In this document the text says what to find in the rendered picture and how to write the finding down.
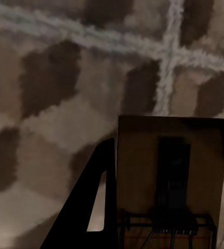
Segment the mousetrap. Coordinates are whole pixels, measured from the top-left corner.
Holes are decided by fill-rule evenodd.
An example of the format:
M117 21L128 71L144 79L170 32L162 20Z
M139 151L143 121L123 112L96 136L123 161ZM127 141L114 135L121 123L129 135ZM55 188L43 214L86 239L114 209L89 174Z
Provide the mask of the mousetrap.
M118 117L118 249L216 249L224 119Z

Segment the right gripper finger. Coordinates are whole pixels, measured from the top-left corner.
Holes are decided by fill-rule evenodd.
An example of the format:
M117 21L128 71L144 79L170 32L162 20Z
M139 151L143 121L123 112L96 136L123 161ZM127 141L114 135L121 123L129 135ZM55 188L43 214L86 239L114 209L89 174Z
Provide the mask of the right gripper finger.
M87 231L105 171L104 229ZM40 249L118 249L114 138L96 147Z

